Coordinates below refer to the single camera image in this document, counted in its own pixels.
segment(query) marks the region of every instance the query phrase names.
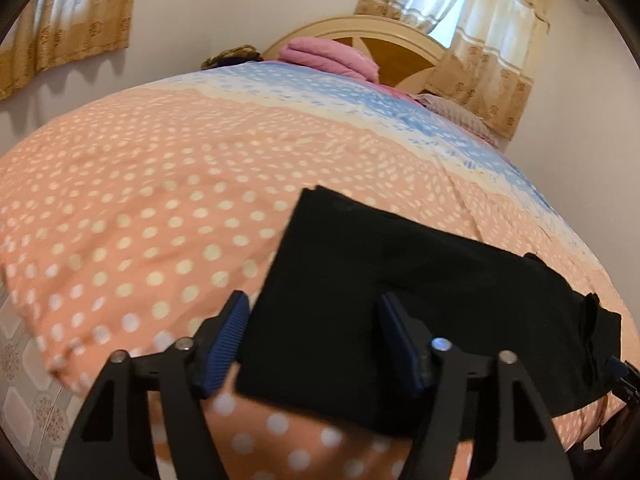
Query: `orange polka dot fabric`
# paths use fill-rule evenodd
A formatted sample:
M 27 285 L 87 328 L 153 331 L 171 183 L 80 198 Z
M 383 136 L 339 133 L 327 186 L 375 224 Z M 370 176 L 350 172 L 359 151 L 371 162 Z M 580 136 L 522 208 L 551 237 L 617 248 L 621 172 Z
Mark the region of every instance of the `orange polka dot fabric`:
M 234 72 L 222 74 L 89 104 L 0 163 L 6 282 L 47 368 L 73 390 L 87 392 L 115 349 L 137 356 L 192 335 L 232 290 L 255 301 L 300 190 L 317 184 L 539 254 L 623 315 L 622 357 L 640 362 L 636 328 L 604 270 L 581 243 L 567 241 L 575 237 L 568 228 L 554 227 L 562 222 L 524 207 L 522 193 L 434 145 L 417 146 L 364 106 L 290 101 L 246 79 L 229 88 Z M 436 116 L 424 120 L 464 135 Z M 236 372 L 203 404 L 231 479 L 398 477 L 408 441 L 238 396 Z M 608 397 L 556 418 L 563 444 L 619 408 Z M 162 474 L 171 478 L 157 400 L 152 415 Z M 452 478 L 466 477 L 471 452 L 471 443 L 460 445 Z

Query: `metal pin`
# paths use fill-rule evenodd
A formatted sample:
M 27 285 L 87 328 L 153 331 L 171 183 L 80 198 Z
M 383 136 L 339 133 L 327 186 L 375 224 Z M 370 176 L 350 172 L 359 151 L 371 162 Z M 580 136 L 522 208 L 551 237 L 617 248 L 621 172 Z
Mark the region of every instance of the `metal pin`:
M 451 341 L 444 337 L 437 337 L 431 341 L 431 347 L 435 350 L 439 350 L 440 352 L 447 352 L 451 350 L 452 346 Z
M 190 337 L 181 337 L 178 341 L 175 342 L 175 347 L 178 350 L 191 350 L 193 348 L 193 339 Z
M 109 356 L 109 361 L 112 363 L 122 363 L 127 357 L 129 357 L 129 353 L 126 350 L 116 350 Z
M 512 365 L 518 360 L 518 356 L 511 350 L 503 350 L 498 354 L 498 357 L 500 358 L 500 361 L 508 365 Z

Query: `pink blanket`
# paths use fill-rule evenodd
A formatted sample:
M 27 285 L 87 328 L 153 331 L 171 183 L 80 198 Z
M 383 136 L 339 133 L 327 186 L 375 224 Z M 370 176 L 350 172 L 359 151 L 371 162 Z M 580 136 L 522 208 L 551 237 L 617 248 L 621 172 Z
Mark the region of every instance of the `pink blanket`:
M 281 49 L 279 59 L 360 81 L 379 81 L 379 67 L 373 60 L 333 40 L 294 38 Z

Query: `black folded cloth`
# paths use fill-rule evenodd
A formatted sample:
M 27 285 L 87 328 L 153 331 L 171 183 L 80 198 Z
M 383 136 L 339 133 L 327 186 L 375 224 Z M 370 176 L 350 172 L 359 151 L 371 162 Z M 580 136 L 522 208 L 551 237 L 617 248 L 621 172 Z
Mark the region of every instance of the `black folded cloth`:
M 618 314 L 533 254 L 517 256 L 350 200 L 303 190 L 239 350 L 237 390 L 380 433 L 412 436 L 376 300 L 394 292 L 465 352 L 516 352 L 553 416 L 607 393 Z

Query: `arched headboard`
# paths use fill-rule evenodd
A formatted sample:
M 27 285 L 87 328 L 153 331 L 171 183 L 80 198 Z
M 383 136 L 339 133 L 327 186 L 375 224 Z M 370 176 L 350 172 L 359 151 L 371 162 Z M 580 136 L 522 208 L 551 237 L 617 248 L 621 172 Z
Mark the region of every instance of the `arched headboard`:
M 380 16 L 341 16 L 305 25 L 271 45 L 264 59 L 278 57 L 293 38 L 311 36 L 339 41 L 357 48 L 380 67 L 380 82 L 407 93 L 418 93 L 444 47 L 404 23 Z

